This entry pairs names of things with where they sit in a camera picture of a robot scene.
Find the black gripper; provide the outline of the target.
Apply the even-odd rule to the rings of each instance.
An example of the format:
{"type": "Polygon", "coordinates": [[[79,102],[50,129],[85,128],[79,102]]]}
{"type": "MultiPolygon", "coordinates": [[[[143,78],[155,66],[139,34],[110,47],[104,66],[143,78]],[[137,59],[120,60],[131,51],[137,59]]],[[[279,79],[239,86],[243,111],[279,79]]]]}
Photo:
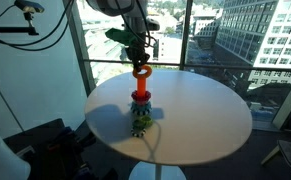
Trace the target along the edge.
{"type": "Polygon", "coordinates": [[[144,33],[137,33],[132,37],[126,48],[126,53],[134,69],[140,69],[148,62],[150,55],[145,52],[144,33]]]}

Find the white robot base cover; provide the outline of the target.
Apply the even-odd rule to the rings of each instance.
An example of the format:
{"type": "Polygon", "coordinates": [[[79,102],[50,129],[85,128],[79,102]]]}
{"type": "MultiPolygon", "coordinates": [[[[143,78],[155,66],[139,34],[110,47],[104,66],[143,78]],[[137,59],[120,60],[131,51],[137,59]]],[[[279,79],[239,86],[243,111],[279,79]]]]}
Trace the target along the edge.
{"type": "Polygon", "coordinates": [[[18,157],[0,137],[0,180],[27,180],[31,166],[18,157]]]}

